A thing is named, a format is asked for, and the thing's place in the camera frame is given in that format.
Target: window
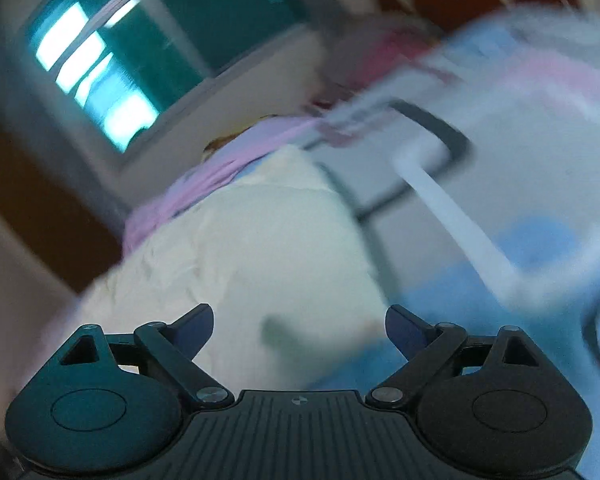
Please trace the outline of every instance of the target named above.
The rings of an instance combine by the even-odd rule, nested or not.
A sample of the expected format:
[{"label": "window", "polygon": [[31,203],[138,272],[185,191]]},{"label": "window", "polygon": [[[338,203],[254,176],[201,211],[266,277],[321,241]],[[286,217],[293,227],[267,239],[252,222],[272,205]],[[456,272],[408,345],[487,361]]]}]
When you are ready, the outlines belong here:
[{"label": "window", "polygon": [[29,40],[124,152],[191,89],[301,19],[296,0],[52,0]]}]

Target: circular pad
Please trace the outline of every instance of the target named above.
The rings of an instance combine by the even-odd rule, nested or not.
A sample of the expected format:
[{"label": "circular pad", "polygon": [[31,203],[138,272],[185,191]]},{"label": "circular pad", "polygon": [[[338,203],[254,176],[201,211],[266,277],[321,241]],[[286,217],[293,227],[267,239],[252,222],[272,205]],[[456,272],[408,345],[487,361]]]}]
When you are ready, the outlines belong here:
[{"label": "circular pad", "polygon": [[29,383],[7,411],[11,443],[30,462],[64,476],[102,474],[145,462],[180,427],[180,403],[137,374],[76,383]]},{"label": "circular pad", "polygon": [[544,402],[515,390],[496,390],[474,401],[474,415],[487,428],[503,433],[523,433],[540,426],[546,419]]}]

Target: pink blanket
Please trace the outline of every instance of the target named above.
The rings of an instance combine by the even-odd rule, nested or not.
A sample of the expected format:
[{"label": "pink blanket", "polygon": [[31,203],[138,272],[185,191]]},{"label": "pink blanket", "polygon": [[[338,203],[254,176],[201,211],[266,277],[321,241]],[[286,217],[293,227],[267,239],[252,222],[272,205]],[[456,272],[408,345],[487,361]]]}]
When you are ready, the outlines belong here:
[{"label": "pink blanket", "polygon": [[187,171],[162,195],[136,208],[125,224],[123,256],[177,213],[211,192],[226,186],[250,162],[287,144],[318,119],[273,117],[252,126],[209,160]]}]

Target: brown door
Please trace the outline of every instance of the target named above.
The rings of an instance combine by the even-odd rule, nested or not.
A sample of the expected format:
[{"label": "brown door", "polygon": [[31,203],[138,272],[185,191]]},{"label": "brown door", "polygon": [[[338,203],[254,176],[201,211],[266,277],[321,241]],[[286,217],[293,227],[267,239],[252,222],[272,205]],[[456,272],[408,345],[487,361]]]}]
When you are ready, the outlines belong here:
[{"label": "brown door", "polygon": [[0,215],[75,292],[120,260],[116,238],[0,126]]}]

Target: screw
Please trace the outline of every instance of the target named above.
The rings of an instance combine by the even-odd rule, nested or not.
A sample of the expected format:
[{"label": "screw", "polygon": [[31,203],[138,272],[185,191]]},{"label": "screw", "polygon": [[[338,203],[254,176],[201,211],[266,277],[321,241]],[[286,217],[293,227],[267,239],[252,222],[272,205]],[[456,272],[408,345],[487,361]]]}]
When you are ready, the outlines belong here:
[{"label": "screw", "polygon": [[219,386],[207,386],[198,390],[196,397],[205,404],[215,404],[216,402],[222,402],[229,396],[229,392]]},{"label": "screw", "polygon": [[403,394],[398,388],[383,386],[382,388],[373,390],[371,396],[378,402],[393,404],[394,402],[398,402],[403,397]]}]

